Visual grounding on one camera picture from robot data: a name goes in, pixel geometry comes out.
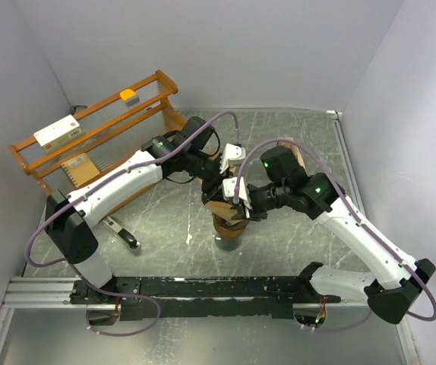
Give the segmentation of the orange coffee filter box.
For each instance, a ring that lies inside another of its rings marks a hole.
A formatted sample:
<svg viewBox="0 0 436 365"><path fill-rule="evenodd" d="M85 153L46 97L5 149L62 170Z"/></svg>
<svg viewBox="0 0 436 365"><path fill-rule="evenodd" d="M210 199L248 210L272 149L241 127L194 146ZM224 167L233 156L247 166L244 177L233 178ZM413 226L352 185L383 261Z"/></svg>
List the orange coffee filter box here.
<svg viewBox="0 0 436 365"><path fill-rule="evenodd" d="M276 146L283 146L285 148L288 148L292 151L292 153L295 156L295 159L298 161L299 165L303 168L305 168L305 162L303 160L302 154L300 149L295 146L294 144L290 144L289 142L285 142L285 141L278 141L276 143Z"/></svg>

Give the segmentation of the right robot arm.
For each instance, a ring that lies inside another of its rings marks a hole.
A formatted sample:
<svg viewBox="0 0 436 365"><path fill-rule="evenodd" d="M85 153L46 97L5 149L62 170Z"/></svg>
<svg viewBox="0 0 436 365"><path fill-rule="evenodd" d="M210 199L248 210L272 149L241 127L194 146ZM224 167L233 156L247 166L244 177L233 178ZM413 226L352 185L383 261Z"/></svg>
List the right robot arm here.
<svg viewBox="0 0 436 365"><path fill-rule="evenodd" d="M261 163L270 180L266 186L247 184L241 175L223 181L223 193L239 216L259 221L268 211L289 207L339 237L369 269L359 273L310 265L311 273L297 284L298 296L309 303L321 295L362 301L385 322L400 323L426 292L434 264L392 243L326 173L309 176L290 148L274 146L261 155Z"/></svg>

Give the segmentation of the grey glass carafe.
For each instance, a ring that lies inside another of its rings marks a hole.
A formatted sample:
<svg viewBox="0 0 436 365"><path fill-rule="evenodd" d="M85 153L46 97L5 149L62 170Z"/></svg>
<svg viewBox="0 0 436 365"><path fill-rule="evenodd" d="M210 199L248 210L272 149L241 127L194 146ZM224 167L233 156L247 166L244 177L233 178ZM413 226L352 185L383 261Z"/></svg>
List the grey glass carafe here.
<svg viewBox="0 0 436 365"><path fill-rule="evenodd" d="M225 252L231 252L239 248L242 239L240 237L226 238L224 236L215 236L214 242L218 249Z"/></svg>

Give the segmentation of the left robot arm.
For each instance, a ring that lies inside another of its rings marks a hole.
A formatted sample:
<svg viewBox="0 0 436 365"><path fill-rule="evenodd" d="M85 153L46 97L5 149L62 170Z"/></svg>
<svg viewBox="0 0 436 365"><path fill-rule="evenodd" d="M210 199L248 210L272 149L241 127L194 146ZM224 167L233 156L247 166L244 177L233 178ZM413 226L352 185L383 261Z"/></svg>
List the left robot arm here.
<svg viewBox="0 0 436 365"><path fill-rule="evenodd" d="M99 253L93 227L113 208L141 190L177 172L201 179L207 195L223 181L220 164L204 147L216 129L192 116L183 129L158 135L142 145L114 173L73 191L52 193L46 203L46 234L69 265L89 283L89 294L108 303L117 293L116 279Z"/></svg>

